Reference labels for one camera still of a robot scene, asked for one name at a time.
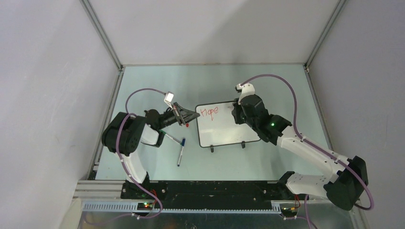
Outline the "white whiteboard black frame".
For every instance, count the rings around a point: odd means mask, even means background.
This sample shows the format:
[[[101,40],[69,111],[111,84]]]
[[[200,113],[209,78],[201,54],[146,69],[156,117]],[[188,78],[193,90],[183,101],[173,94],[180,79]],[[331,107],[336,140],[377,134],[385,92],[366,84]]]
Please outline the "white whiteboard black frame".
[[[214,148],[227,145],[241,145],[260,141],[260,138],[247,124],[236,124],[232,115],[233,102],[199,104],[195,112],[200,116],[197,121],[199,145],[202,148]]]

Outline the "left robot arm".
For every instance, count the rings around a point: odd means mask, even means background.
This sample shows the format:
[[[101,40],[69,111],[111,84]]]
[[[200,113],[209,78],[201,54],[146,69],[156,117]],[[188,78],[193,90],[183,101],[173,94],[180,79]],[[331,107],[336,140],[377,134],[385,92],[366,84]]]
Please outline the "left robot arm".
[[[163,113],[155,109],[146,110],[144,116],[119,112],[103,131],[102,145],[119,158],[126,180],[134,184],[132,192],[138,198],[147,198],[151,192],[150,184],[145,182],[148,172],[139,157],[139,144],[160,147],[164,128],[172,124],[186,125],[199,116],[174,103]]]

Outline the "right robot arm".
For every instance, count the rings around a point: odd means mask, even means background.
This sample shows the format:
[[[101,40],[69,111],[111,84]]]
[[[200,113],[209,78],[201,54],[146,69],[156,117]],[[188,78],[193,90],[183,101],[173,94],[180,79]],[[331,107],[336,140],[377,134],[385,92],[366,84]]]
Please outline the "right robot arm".
[[[327,198],[343,210],[356,206],[368,186],[366,162],[355,156],[347,158],[325,149],[302,135],[287,119],[270,114],[258,95],[248,95],[232,102],[234,122],[248,125],[261,140],[286,149],[315,166],[320,176],[286,172],[278,185],[278,194],[291,199],[296,194]]]

